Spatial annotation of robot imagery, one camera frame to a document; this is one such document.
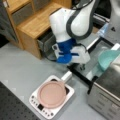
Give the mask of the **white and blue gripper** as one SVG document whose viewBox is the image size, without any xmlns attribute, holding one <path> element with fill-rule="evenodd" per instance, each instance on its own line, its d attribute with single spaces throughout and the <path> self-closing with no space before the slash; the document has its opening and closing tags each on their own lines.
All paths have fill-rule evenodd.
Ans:
<svg viewBox="0 0 120 120">
<path fill-rule="evenodd" d="M 56 42 L 52 49 L 57 58 L 57 63 L 79 63 L 86 64 L 90 60 L 90 55 L 84 44 L 77 43 L 74 39 L 65 42 Z"/>
</svg>

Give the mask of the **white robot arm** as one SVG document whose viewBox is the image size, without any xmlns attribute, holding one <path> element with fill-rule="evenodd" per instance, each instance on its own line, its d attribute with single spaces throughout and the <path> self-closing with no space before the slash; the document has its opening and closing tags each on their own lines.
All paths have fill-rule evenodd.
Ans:
<svg viewBox="0 0 120 120">
<path fill-rule="evenodd" d="M 78 40 L 87 38 L 93 28 L 93 14 L 100 0 L 80 0 L 76 7 L 57 9 L 49 16 L 56 38 L 56 62 L 62 64 L 86 64 L 90 60 L 88 50 Z"/>
</svg>

